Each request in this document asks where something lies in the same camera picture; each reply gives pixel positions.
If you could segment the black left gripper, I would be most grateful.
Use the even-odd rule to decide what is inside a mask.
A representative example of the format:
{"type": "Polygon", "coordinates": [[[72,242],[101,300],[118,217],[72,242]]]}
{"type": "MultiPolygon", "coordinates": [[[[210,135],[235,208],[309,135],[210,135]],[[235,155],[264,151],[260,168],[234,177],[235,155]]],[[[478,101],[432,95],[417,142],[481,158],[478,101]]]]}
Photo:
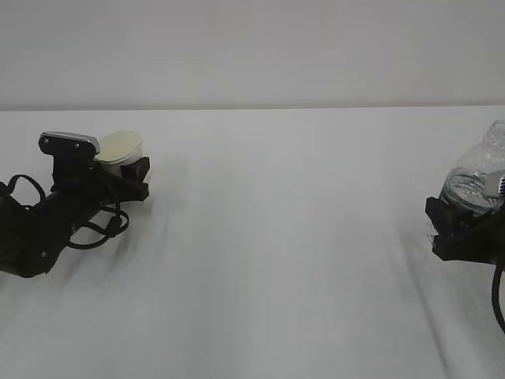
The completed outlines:
{"type": "Polygon", "coordinates": [[[94,159],[53,158],[51,213],[89,213],[102,206],[144,201],[150,159],[145,156],[120,166],[121,177],[106,172],[94,159]]]}

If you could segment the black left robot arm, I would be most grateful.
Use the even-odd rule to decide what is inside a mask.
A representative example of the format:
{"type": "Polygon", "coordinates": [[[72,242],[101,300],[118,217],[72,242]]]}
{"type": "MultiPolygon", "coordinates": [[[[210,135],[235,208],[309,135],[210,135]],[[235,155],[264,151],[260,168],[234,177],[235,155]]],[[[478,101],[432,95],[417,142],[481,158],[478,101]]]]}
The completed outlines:
{"type": "Polygon", "coordinates": [[[144,201],[150,160],[122,165],[119,174],[101,163],[54,160],[54,184],[46,194],[32,177],[1,184],[1,270],[23,278],[48,273],[60,253],[97,248],[123,233],[122,204],[144,201]]]}

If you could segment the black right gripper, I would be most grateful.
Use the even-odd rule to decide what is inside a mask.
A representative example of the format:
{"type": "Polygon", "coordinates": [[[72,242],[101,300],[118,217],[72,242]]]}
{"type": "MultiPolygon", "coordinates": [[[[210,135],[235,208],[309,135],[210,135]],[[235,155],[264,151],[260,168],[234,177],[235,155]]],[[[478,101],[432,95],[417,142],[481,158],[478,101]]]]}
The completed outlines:
{"type": "Polygon", "coordinates": [[[504,212],[474,218],[469,209],[428,197],[425,214],[432,252],[442,261],[496,264],[504,258],[504,212]]]}

